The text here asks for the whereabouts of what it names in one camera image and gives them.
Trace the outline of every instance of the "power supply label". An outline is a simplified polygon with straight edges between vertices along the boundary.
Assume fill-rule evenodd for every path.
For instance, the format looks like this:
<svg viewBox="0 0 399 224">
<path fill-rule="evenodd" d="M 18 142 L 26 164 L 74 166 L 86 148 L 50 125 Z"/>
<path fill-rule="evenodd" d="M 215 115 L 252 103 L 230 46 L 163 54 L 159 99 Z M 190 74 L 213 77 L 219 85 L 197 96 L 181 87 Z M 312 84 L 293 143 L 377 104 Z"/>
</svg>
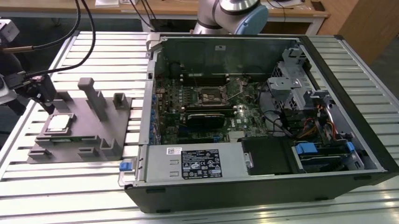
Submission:
<svg viewBox="0 0 399 224">
<path fill-rule="evenodd" d="M 182 177 L 185 180 L 222 177 L 219 150 L 182 151 Z"/>
</svg>

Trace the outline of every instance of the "wooden table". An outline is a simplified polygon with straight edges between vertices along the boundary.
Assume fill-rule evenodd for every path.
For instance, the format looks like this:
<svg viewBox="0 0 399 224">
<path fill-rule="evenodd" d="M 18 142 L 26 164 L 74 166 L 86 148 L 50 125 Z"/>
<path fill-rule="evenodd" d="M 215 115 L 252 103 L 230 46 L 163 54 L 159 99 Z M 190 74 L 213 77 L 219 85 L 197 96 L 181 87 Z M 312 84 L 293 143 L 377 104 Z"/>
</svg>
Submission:
<svg viewBox="0 0 399 224">
<path fill-rule="evenodd" d="M 95 8 L 95 0 L 86 0 L 95 18 L 138 19 L 134 7 L 121 4 L 117 8 Z M 149 0 L 158 19 L 197 20 L 198 1 L 195 0 Z M 146 14 L 143 4 L 137 5 L 139 12 Z M 47 17 L 75 18 L 77 6 L 74 0 L 0 0 L 0 16 L 7 17 Z M 270 9 L 269 21 L 310 23 L 308 35 L 316 35 L 330 14 L 308 9 Z"/>
</svg>

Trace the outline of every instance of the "gray 3d-printed holder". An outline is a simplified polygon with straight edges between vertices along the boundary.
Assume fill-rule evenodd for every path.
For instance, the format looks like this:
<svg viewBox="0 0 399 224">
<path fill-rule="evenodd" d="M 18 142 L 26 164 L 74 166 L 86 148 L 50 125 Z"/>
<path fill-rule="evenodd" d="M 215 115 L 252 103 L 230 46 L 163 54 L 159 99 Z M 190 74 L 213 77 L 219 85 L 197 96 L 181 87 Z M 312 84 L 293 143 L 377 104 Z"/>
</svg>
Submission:
<svg viewBox="0 0 399 224">
<path fill-rule="evenodd" d="M 94 79 L 78 83 L 87 98 L 71 98 L 59 91 L 27 162 L 58 163 L 117 161 L 122 159 L 133 99 L 123 93 L 105 98 L 94 89 Z"/>
</svg>

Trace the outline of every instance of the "floor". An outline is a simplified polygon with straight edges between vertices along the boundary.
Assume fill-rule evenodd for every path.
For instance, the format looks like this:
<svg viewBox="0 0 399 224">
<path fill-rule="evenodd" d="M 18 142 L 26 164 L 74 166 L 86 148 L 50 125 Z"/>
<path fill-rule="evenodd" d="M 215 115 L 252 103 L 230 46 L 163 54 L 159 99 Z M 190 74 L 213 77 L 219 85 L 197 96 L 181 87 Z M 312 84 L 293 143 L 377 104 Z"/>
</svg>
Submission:
<svg viewBox="0 0 399 224">
<path fill-rule="evenodd" d="M 61 25 L 49 18 L 13 18 L 21 29 L 21 35 L 17 38 L 19 46 L 45 44 L 58 38 L 63 37 L 71 30 L 75 20 L 61 19 Z M 139 20 L 125 19 L 95 19 L 98 31 L 142 31 L 142 24 Z M 163 32 L 189 32 L 194 27 L 195 21 L 162 21 L 158 27 Z M 90 23 L 83 19 L 79 30 L 90 31 Z M 39 52 L 30 52 L 25 54 L 22 60 L 26 70 L 39 71 L 46 70 L 58 54 L 61 46 L 46 49 Z M 399 38 L 396 38 L 386 51 L 372 65 L 372 69 L 393 91 L 399 97 Z M 0 106 L 0 147 L 7 140 L 7 132 L 18 122 L 19 117 L 14 115 L 10 108 Z"/>
</svg>

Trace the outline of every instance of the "table leg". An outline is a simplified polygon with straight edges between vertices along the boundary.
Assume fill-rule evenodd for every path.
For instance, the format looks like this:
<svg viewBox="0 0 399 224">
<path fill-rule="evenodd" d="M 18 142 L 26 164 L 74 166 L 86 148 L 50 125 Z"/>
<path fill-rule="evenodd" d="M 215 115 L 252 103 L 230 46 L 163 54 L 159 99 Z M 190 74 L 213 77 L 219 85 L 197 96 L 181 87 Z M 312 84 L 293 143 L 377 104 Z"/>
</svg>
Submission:
<svg viewBox="0 0 399 224">
<path fill-rule="evenodd" d="M 318 35 L 318 32 L 324 25 L 325 19 L 326 19 L 325 17 L 314 18 L 310 28 L 308 29 L 306 35 Z"/>
</svg>

